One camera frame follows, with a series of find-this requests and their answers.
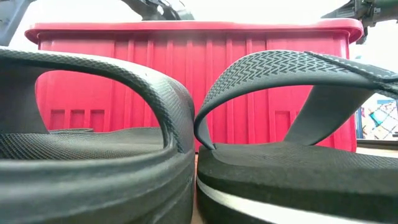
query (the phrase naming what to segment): red storage bin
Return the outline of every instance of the red storage bin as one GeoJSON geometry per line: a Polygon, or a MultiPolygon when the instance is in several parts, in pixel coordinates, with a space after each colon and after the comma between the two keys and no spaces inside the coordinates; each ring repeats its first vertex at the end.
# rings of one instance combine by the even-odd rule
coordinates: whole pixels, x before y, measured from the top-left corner
{"type": "MultiPolygon", "coordinates": [[[[206,92],[240,57],[262,50],[298,50],[349,57],[362,36],[359,21],[324,20],[307,25],[232,22],[136,22],[36,24],[25,35],[39,49],[102,55],[139,63],[183,83],[196,111],[206,92]]],[[[208,116],[214,142],[260,143],[283,139],[310,86],[257,91],[231,100],[208,116]]],[[[37,101],[49,129],[157,126],[143,99],[124,85],[88,74],[54,71],[37,82],[37,101]]],[[[319,145],[354,152],[354,118],[319,145]]]]}

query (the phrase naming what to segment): textured footbed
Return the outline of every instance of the textured footbed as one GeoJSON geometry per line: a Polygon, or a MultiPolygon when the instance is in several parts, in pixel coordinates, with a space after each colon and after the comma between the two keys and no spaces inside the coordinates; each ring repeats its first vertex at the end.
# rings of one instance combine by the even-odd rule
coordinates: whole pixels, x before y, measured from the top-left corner
{"type": "Polygon", "coordinates": [[[289,142],[203,146],[198,178],[252,200],[344,217],[398,221],[398,159],[289,142]]]}
{"type": "Polygon", "coordinates": [[[0,159],[112,159],[163,150],[159,128],[0,134],[0,159]]]}

